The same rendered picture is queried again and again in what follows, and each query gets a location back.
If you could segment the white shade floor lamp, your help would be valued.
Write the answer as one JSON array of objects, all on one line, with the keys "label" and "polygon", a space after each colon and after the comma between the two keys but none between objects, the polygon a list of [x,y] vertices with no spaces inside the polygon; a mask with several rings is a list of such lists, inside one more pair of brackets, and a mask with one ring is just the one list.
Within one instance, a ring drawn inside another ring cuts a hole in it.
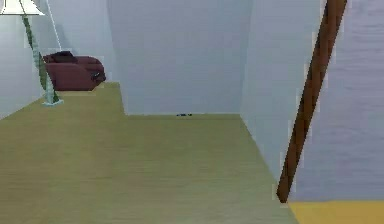
[{"label": "white shade floor lamp", "polygon": [[44,13],[33,0],[3,0],[0,16],[19,16],[23,22],[27,41],[32,50],[33,62],[38,69],[40,84],[45,92],[43,105],[56,106],[63,103],[63,100],[54,90],[53,81],[45,67],[43,56],[38,49],[38,43],[29,22],[30,16],[44,16]]}]

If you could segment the brown wooden door frame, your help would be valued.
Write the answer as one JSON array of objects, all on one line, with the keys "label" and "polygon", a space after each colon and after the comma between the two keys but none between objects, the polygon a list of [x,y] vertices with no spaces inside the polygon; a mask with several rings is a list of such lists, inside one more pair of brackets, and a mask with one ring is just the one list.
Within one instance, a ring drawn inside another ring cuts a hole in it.
[{"label": "brown wooden door frame", "polygon": [[347,2],[348,0],[326,0],[325,3],[276,190],[276,196],[281,203],[288,201]]}]

